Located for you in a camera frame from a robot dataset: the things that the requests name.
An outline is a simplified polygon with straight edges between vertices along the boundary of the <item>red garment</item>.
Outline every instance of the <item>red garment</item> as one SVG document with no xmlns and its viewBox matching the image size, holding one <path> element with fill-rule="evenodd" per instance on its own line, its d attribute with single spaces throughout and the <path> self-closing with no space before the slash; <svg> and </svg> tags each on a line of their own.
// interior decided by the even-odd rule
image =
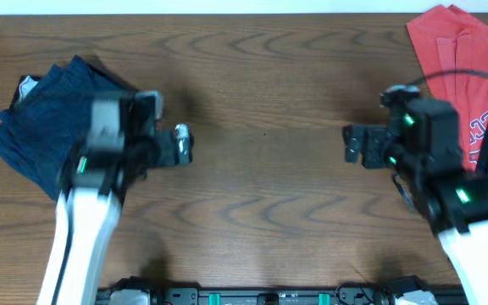
<svg viewBox="0 0 488 305">
<path fill-rule="evenodd" d="M 471 14 L 438 5 L 407 27 L 426 75 L 448 69 L 488 73 L 488 26 Z M 463 166 L 475 170 L 488 123 L 488 80 L 457 74 L 427 80 L 427 85 L 435 98 L 458 111 Z"/>
</svg>

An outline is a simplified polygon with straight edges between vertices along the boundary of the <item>white wall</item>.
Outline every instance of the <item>white wall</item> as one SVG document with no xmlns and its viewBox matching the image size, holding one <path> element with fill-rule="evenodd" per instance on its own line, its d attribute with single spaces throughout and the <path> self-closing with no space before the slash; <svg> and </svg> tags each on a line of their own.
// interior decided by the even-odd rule
<svg viewBox="0 0 488 305">
<path fill-rule="evenodd" d="M 0 0 L 0 14 L 422 13 L 452 3 L 488 12 L 488 0 Z"/>
</svg>

